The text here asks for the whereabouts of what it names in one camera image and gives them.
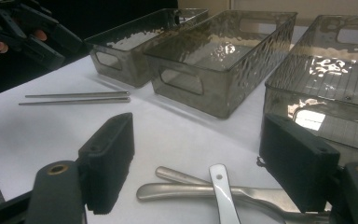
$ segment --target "white table surface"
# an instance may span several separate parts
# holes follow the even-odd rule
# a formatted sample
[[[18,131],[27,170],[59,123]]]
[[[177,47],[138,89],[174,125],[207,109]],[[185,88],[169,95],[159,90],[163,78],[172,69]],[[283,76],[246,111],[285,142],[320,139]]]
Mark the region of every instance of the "white table surface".
[[[129,104],[37,105],[26,94],[130,91]],[[279,188],[256,165],[264,102],[264,84],[229,119],[216,119],[153,92],[151,83],[135,89],[98,75],[90,57],[0,93],[0,189],[6,200],[33,188],[36,172],[55,161],[77,158],[77,151],[111,117],[133,114],[135,156],[112,212],[89,223],[219,223],[214,199],[139,202],[143,184],[167,182],[155,176],[159,166],[210,180],[209,167],[223,163],[231,185]],[[241,223],[280,223],[247,204],[237,207]]]

